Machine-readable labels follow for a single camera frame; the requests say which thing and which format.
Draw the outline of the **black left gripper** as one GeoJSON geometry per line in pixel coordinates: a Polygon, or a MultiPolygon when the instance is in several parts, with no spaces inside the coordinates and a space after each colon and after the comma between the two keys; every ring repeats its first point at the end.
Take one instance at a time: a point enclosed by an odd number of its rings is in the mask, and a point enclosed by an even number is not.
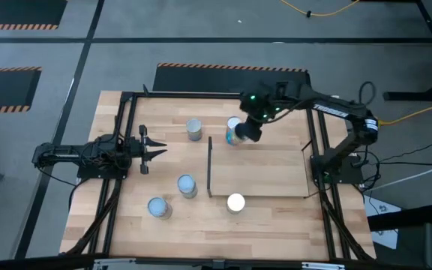
{"type": "Polygon", "coordinates": [[[167,151],[166,149],[148,151],[147,147],[163,147],[166,146],[166,144],[162,142],[155,142],[154,140],[150,139],[147,136],[147,127],[144,124],[139,126],[139,135],[139,139],[136,139],[134,136],[132,136],[128,140],[127,147],[131,158],[141,159],[140,172],[143,175],[147,175],[149,174],[149,167],[147,163],[153,158],[167,151]]]}

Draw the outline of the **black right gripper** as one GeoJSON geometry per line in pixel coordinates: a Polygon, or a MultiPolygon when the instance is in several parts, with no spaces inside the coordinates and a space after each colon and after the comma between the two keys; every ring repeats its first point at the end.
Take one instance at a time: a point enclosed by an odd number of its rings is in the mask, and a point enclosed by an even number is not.
{"type": "Polygon", "coordinates": [[[261,123],[248,118],[244,123],[238,123],[234,127],[234,134],[239,140],[248,139],[257,143],[262,136],[261,127],[261,123]]]}

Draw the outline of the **tall can multicoloured label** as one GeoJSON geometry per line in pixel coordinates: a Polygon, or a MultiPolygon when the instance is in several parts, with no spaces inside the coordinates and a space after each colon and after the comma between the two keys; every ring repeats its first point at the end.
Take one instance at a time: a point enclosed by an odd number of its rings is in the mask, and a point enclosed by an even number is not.
{"type": "Polygon", "coordinates": [[[226,131],[226,142],[231,146],[237,146],[245,141],[247,141],[248,138],[246,136],[240,137],[236,134],[235,128],[230,128],[226,131]]]}

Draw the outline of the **tall peaches can blue label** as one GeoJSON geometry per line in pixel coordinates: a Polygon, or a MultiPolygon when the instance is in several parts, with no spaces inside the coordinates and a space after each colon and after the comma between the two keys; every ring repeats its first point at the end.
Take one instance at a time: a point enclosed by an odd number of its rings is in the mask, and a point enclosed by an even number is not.
{"type": "Polygon", "coordinates": [[[191,118],[186,123],[186,131],[188,139],[191,141],[198,141],[202,138],[202,123],[197,118],[191,118]]]}

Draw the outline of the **short can teal orange label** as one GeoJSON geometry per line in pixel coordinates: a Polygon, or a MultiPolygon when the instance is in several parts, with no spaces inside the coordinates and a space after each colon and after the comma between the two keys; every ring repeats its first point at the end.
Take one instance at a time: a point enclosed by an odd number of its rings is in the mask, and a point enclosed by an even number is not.
{"type": "Polygon", "coordinates": [[[197,184],[191,175],[181,175],[177,181],[178,189],[183,194],[190,194],[195,191],[197,184]]]}

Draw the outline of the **short can teal white label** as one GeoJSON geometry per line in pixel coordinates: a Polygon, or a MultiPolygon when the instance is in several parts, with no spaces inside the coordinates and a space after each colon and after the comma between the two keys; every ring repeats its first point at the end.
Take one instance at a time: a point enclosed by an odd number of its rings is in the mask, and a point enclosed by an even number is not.
{"type": "Polygon", "coordinates": [[[150,213],[151,209],[166,209],[171,208],[171,205],[162,197],[153,197],[148,201],[147,208],[150,213]]]}

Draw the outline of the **tall oranges can green label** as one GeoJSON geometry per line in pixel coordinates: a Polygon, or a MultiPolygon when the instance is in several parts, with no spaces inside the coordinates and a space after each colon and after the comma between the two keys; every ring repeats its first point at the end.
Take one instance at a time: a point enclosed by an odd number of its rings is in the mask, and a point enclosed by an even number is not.
{"type": "Polygon", "coordinates": [[[237,215],[245,207],[245,198],[240,193],[233,193],[228,196],[226,200],[226,210],[232,214],[237,215]]]}

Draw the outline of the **black mat orange hazard stripe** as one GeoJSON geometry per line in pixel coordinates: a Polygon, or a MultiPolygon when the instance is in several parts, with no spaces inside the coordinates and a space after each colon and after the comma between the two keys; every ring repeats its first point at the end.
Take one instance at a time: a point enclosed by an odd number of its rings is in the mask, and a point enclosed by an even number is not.
{"type": "Polygon", "coordinates": [[[32,106],[42,67],[0,67],[0,113],[25,113],[32,106]]]}
{"type": "Polygon", "coordinates": [[[0,0],[0,30],[56,30],[68,0],[0,0]]]}
{"type": "Polygon", "coordinates": [[[278,82],[310,84],[308,71],[295,67],[262,67],[230,64],[157,65],[154,92],[239,93],[278,82]]]}

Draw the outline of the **black crossbar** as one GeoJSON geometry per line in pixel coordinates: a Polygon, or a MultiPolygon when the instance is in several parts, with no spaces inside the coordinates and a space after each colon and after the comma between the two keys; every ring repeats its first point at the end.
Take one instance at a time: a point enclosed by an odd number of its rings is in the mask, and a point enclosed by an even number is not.
{"type": "MultiPolygon", "coordinates": [[[[94,261],[110,258],[102,253],[58,255],[26,259],[0,260],[0,270],[76,270],[93,267],[94,261]]],[[[333,263],[345,265],[346,270],[432,270],[432,268],[410,265],[391,265],[375,260],[331,259],[329,261],[310,261],[309,259],[277,261],[253,259],[175,259],[175,258],[135,258],[133,265],[170,265],[201,266],[204,269],[224,270],[251,267],[256,270],[302,270],[302,262],[333,263]]]]}

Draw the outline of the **white paper sheet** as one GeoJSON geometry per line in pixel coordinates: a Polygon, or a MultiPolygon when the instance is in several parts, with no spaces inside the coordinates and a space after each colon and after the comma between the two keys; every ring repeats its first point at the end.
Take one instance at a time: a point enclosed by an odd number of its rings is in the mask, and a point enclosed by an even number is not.
{"type": "MultiPolygon", "coordinates": [[[[364,209],[367,217],[400,212],[401,208],[387,202],[364,195],[364,209]]],[[[395,250],[398,246],[398,229],[374,231],[371,233],[373,242],[395,250]]]]}

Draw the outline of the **wooden shelf board black frame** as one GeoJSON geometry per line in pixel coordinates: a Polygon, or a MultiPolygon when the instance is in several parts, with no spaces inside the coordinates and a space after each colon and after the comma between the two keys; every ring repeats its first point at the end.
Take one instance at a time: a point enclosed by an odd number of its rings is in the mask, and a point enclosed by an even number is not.
{"type": "Polygon", "coordinates": [[[305,157],[291,145],[213,143],[209,189],[214,196],[306,197],[305,157]]]}

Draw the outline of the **black aluminium table frame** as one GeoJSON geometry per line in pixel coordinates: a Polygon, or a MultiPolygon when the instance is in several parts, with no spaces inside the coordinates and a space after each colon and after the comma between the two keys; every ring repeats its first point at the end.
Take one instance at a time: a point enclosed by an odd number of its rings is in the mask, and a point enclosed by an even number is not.
{"type": "Polygon", "coordinates": [[[238,214],[227,211],[228,196],[209,189],[213,143],[226,143],[226,120],[239,116],[239,101],[231,97],[158,93],[136,100],[136,125],[146,125],[153,140],[167,150],[140,173],[134,162],[122,182],[113,222],[109,254],[113,257],[228,260],[322,260],[329,258],[320,199],[313,183],[309,158],[346,135],[344,122],[325,118],[330,135],[324,142],[317,114],[295,111],[263,127],[256,144],[297,146],[307,170],[309,194],[304,197],[243,196],[238,214]],[[199,119],[202,138],[188,139],[186,123],[199,119]],[[186,199],[179,191],[181,175],[196,182],[197,195],[186,199]],[[164,198],[172,208],[167,220],[153,217],[147,208],[153,197],[164,198]]]}

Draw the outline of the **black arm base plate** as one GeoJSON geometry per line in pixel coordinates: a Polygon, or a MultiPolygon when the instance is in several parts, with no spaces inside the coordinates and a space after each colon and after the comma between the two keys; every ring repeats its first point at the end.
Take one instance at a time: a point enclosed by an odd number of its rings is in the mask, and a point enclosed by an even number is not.
{"type": "Polygon", "coordinates": [[[116,166],[80,166],[77,177],[81,179],[125,179],[128,169],[119,169],[116,166]]]}
{"type": "Polygon", "coordinates": [[[310,169],[314,180],[321,176],[325,184],[360,184],[362,178],[362,159],[357,154],[345,157],[340,164],[334,166],[323,165],[317,157],[310,157],[310,169]]]}

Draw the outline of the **silver frame bracket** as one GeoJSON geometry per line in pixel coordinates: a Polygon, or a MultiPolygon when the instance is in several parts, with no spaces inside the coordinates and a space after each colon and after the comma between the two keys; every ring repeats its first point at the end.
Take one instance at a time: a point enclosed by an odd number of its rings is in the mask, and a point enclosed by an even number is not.
{"type": "Polygon", "coordinates": [[[119,266],[123,264],[135,264],[135,258],[106,258],[96,259],[93,264],[92,270],[108,270],[110,266],[119,266]]]}
{"type": "Polygon", "coordinates": [[[327,262],[302,262],[302,270],[346,270],[345,265],[327,262]]]}

